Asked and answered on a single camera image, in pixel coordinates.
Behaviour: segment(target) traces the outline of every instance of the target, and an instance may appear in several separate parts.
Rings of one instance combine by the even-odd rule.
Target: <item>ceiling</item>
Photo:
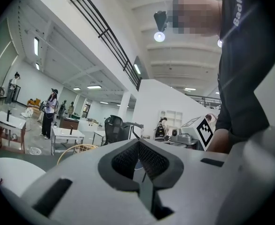
[[[40,71],[66,88],[88,99],[119,104],[123,89],[120,82],[105,66],[88,54],[86,47],[76,43],[76,37],[63,31],[48,17],[42,6],[33,0],[18,1],[18,25],[25,59],[32,66],[37,62]],[[34,38],[39,39],[39,54],[34,53]],[[100,90],[90,90],[89,85],[100,85]],[[130,98],[133,108],[135,99]]]
[[[126,0],[140,27],[148,49],[153,78],[186,93],[184,88],[194,88],[191,95],[216,95],[217,74],[221,48],[218,37],[201,37],[175,34],[167,28],[166,39],[158,43],[153,36],[158,31],[154,13],[168,10],[172,0]]]

